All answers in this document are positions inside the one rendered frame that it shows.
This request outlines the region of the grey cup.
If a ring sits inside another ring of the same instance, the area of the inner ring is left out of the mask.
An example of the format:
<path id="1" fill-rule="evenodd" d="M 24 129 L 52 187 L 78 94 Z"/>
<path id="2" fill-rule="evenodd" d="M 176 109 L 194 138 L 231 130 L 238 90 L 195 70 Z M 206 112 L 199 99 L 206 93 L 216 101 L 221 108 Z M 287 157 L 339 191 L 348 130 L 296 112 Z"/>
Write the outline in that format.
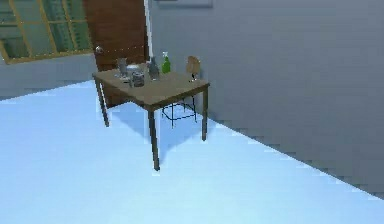
<path id="1" fill-rule="evenodd" d="M 119 70 L 119 76 L 125 77 L 127 74 L 127 62 L 125 58 L 117 58 L 116 59 L 117 68 Z"/>

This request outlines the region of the brown wooden table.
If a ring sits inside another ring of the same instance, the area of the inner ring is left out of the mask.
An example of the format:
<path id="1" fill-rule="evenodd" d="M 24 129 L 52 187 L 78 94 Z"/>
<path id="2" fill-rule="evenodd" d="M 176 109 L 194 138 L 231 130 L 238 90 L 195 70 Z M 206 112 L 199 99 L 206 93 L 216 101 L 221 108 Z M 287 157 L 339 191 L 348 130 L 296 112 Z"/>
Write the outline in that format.
<path id="1" fill-rule="evenodd" d="M 107 110 L 115 106 L 132 102 L 146 110 L 152 146 L 153 168 L 156 171 L 160 170 L 155 125 L 156 110 L 177 103 L 183 98 L 201 93 L 203 95 L 201 138 L 203 141 L 207 139 L 208 88 L 210 86 L 208 81 L 201 79 L 193 81 L 186 74 L 176 72 L 161 75 L 157 80 L 152 81 L 149 74 L 145 72 L 145 84 L 142 87 L 130 87 L 128 83 L 116 76 L 117 73 L 117 69 L 112 69 L 92 74 L 104 125 L 109 126 Z"/>

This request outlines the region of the green spray bottle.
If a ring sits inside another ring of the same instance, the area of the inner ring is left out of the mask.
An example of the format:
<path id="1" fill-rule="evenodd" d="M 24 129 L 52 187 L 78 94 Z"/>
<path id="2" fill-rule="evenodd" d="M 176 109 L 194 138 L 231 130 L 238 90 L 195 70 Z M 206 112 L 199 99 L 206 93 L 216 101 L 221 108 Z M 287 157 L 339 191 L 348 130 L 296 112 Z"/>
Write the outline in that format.
<path id="1" fill-rule="evenodd" d="M 171 71 L 171 63 L 169 61 L 169 57 L 168 57 L 167 52 L 163 53 L 163 59 L 164 59 L 164 61 L 162 64 L 162 73 L 166 74 L 166 73 L 169 73 Z"/>

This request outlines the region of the wooden chair with black legs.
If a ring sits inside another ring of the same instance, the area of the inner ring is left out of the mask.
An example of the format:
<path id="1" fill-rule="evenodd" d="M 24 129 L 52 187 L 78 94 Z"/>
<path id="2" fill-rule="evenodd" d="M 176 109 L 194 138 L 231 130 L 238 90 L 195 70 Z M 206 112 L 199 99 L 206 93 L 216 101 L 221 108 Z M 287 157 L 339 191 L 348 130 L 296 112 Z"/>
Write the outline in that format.
<path id="1" fill-rule="evenodd" d="M 201 71 L 200 60 L 195 56 L 188 56 L 187 64 L 186 64 L 186 73 L 191 76 L 190 82 L 197 80 L 197 76 L 200 73 L 200 71 Z M 190 115 L 182 116 L 182 117 L 175 117 L 174 110 L 176 109 L 177 106 L 182 106 L 183 111 L 186 111 L 186 109 L 189 108 L 193 111 L 193 113 Z M 193 117 L 194 120 L 197 120 L 195 98 L 192 97 L 192 104 L 187 104 L 185 102 L 185 99 L 182 99 L 181 102 L 172 103 L 171 105 L 163 107 L 161 109 L 161 116 L 166 117 L 168 120 L 170 120 L 171 126 L 174 126 L 174 122 L 176 120 L 181 120 L 181 119 L 190 118 L 190 117 Z"/>

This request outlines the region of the grey metal pot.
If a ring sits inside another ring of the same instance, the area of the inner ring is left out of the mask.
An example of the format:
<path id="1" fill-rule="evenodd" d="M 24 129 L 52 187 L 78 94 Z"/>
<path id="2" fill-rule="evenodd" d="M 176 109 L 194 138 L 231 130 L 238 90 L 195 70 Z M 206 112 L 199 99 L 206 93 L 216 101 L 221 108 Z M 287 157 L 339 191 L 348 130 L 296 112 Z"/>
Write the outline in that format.
<path id="1" fill-rule="evenodd" d="M 142 71 L 134 71 L 131 74 L 131 86 L 142 87 L 145 84 L 145 75 Z"/>

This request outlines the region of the grey bottle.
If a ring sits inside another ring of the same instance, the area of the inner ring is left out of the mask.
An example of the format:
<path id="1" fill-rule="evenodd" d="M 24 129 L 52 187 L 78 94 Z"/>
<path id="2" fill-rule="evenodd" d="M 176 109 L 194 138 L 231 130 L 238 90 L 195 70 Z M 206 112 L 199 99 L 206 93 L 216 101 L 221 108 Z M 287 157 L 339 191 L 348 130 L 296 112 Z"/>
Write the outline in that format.
<path id="1" fill-rule="evenodd" d="M 155 57 L 150 58 L 150 63 L 148 64 L 148 73 L 152 80 L 159 79 L 160 72 Z"/>

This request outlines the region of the brown wooden room door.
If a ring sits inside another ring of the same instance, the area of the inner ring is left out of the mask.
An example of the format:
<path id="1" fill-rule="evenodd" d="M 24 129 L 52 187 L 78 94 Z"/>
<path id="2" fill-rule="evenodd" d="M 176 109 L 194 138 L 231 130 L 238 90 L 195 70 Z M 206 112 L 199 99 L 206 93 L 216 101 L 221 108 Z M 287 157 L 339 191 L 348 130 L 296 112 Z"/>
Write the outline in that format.
<path id="1" fill-rule="evenodd" d="M 96 65 L 99 71 L 117 69 L 117 58 L 127 65 L 147 60 L 146 17 L 144 0 L 83 0 Z M 102 54 L 95 47 L 103 48 Z M 131 75 L 117 77 L 128 83 Z"/>

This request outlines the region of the yellow framed window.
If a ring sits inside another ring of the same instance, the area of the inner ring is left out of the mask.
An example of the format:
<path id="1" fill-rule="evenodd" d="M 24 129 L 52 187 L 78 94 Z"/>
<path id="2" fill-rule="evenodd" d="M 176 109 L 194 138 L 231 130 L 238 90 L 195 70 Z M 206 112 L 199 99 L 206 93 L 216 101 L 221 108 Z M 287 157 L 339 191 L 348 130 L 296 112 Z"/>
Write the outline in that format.
<path id="1" fill-rule="evenodd" d="M 83 0 L 0 0 L 0 55 L 6 64 L 90 52 Z"/>

